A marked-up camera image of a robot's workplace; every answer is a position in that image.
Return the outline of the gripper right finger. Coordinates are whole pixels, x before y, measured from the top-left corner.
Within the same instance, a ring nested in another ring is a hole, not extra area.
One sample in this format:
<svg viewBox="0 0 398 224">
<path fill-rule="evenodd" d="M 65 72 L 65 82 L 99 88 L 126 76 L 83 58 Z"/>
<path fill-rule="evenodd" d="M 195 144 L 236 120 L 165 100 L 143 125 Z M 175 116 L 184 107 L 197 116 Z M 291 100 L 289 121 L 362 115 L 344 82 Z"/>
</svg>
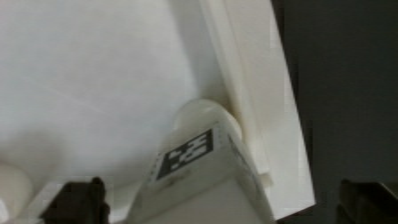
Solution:
<svg viewBox="0 0 398 224">
<path fill-rule="evenodd" d="M 398 224 L 398 182 L 341 181 L 335 224 Z"/>
</svg>

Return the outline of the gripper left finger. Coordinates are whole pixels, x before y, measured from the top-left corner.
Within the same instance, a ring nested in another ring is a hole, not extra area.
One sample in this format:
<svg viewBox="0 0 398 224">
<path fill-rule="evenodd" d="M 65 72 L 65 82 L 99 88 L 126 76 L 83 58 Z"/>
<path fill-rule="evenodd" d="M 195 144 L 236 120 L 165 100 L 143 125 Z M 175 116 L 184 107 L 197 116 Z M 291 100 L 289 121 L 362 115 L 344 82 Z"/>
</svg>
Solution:
<svg viewBox="0 0 398 224">
<path fill-rule="evenodd" d="M 110 224 L 104 196 L 99 177 L 88 182 L 67 182 L 38 216 L 44 224 Z"/>
</svg>

